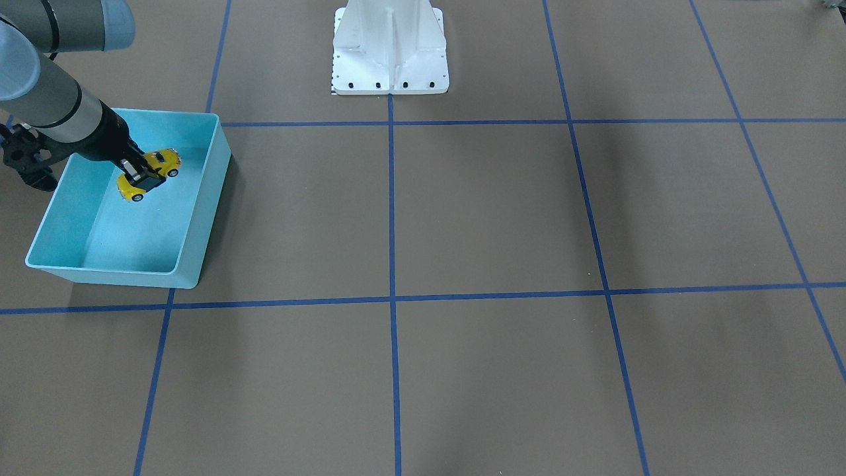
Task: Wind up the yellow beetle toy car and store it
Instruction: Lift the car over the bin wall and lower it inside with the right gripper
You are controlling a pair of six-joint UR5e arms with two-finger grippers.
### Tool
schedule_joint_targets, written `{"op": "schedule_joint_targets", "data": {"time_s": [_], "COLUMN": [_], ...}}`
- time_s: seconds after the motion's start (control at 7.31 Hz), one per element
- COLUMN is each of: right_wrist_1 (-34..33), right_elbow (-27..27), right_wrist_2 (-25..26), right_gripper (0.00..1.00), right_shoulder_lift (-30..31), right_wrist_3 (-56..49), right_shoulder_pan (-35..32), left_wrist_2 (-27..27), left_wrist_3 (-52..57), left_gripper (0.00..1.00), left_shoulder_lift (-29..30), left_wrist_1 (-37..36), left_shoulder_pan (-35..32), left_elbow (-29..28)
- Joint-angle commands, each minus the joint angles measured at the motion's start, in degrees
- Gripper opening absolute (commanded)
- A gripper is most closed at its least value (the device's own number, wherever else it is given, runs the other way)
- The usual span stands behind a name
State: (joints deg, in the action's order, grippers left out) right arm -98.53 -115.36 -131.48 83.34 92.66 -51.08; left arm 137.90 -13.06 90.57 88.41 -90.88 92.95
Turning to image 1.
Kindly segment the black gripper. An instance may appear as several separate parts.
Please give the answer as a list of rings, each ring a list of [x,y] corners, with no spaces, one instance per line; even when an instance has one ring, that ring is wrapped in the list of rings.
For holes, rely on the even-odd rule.
[[[166,181],[165,175],[161,174],[165,151],[160,149],[143,154],[131,138],[125,120],[112,109],[103,109],[102,120],[83,142],[85,159],[121,166],[130,186],[154,187]]]

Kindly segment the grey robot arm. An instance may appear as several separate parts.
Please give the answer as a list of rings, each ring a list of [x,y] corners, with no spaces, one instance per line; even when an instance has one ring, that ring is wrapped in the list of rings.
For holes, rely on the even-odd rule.
[[[52,192],[51,166],[78,154],[112,163],[130,186],[148,192],[165,176],[152,168],[129,126],[56,63],[62,52],[122,50],[135,40],[126,1],[3,1],[2,160],[27,186]]]

